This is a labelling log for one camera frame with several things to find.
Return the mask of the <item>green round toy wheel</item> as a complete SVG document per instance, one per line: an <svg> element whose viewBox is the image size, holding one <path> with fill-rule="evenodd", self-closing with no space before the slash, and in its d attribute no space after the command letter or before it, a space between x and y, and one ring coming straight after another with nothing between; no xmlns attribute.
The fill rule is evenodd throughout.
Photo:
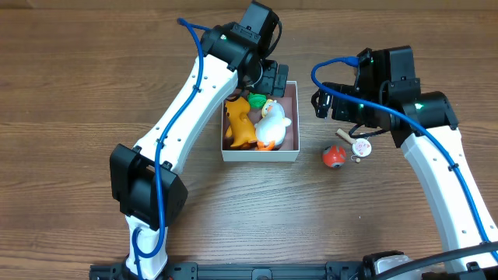
<svg viewBox="0 0 498 280"><path fill-rule="evenodd" d="M251 109L262 109L267 102L267 96L259 93L249 93L247 95L247 101L250 104Z"/></svg>

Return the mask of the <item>orange round ball toy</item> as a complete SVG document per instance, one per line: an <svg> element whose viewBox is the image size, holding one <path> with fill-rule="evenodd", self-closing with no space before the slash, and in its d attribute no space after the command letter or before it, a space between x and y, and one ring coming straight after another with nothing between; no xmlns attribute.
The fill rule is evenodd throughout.
<svg viewBox="0 0 498 280"><path fill-rule="evenodd" d="M322 152L323 163L331 168L339 168L346 161L346 153L343 147L331 145Z"/></svg>

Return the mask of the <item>orange dinosaur toy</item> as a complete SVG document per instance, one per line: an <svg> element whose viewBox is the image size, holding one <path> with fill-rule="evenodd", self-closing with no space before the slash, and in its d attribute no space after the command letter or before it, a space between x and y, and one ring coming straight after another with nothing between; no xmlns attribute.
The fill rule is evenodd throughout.
<svg viewBox="0 0 498 280"><path fill-rule="evenodd" d="M225 136L233 139L230 148L238 149L258 141L254 124L247 115L250 111L251 106L243 97L225 102L224 113L230 123Z"/></svg>

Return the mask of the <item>wooden pig rattle drum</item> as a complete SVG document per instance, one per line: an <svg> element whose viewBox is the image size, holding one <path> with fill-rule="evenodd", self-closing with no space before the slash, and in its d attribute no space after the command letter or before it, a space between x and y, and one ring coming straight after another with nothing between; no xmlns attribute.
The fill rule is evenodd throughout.
<svg viewBox="0 0 498 280"><path fill-rule="evenodd" d="M336 135L351 145L352 157L359 163L362 158L368 157L372 153L372 145L366 138L352 138L348 133L339 128Z"/></svg>

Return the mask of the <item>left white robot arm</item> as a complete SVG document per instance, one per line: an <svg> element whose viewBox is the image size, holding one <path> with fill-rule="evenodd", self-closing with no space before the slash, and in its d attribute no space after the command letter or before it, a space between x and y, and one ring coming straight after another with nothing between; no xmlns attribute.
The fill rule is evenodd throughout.
<svg viewBox="0 0 498 280"><path fill-rule="evenodd" d="M190 76L153 128L131 148L110 154L112 197L128 224L129 254L110 268L112 279L165 278L167 230L188 190L180 179L186 159L217 107L236 89L281 96L287 65L269 59L282 34L279 17L252 1L240 22L212 28L177 19L197 49Z"/></svg>

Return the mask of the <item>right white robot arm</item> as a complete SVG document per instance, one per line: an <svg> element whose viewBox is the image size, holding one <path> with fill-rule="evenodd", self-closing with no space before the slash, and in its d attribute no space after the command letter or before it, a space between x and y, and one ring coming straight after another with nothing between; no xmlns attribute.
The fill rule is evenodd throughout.
<svg viewBox="0 0 498 280"><path fill-rule="evenodd" d="M422 93L409 46L367 48L339 62L356 70L355 82L321 82L316 74L324 64L315 65L315 114L391 134L423 188L443 245L441 254L399 265L398 251L367 255L359 278L495 279L497 225L468 167L448 98Z"/></svg>

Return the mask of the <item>white plush duck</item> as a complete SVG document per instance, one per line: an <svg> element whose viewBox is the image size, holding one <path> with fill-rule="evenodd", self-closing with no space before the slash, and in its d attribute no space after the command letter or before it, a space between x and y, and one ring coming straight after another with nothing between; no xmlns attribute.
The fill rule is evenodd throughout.
<svg viewBox="0 0 498 280"><path fill-rule="evenodd" d="M280 146L286 136L286 128L292 124L283 106L276 100L267 100L261 110L262 119L254 125L257 150L270 151Z"/></svg>

